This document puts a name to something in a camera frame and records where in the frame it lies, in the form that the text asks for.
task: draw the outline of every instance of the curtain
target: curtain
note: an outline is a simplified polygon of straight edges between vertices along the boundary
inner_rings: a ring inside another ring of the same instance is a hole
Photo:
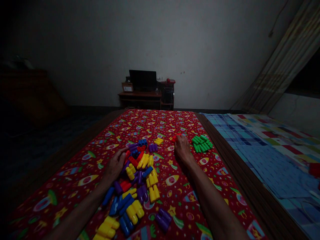
[[[244,96],[242,110],[268,114],[320,45],[320,0],[304,1]]]

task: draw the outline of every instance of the wall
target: wall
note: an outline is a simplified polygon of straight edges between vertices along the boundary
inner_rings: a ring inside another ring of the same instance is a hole
[[[269,116],[320,138],[320,99],[285,93]]]
[[[5,55],[47,69],[69,105],[119,106],[129,69],[176,80],[175,107],[229,109],[259,74],[302,0],[38,0]]]

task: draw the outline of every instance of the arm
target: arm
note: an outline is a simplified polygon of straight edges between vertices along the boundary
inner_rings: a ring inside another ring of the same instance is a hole
[[[177,136],[176,154],[186,165],[194,180],[201,208],[215,239],[248,239],[244,228],[234,216],[210,179],[190,154],[188,139]]]
[[[119,150],[108,162],[106,173],[99,185],[82,202],[54,228],[44,239],[76,239],[90,220],[97,208],[100,206],[104,195],[119,176],[124,159],[125,151],[128,148]]]

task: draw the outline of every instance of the black monitor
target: black monitor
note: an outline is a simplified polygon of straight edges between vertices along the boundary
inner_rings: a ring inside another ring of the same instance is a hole
[[[157,73],[154,71],[129,70],[134,90],[154,91],[157,87]]]

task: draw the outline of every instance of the person's hand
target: person's hand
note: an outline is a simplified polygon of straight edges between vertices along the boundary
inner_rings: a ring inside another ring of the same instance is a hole
[[[108,179],[111,182],[115,181],[118,178],[123,168],[124,159],[126,157],[126,151],[128,149],[128,147],[122,148],[113,155],[113,157],[109,160],[107,164],[106,172],[103,178]]]
[[[177,136],[174,150],[184,163],[190,159],[190,144],[186,136]]]

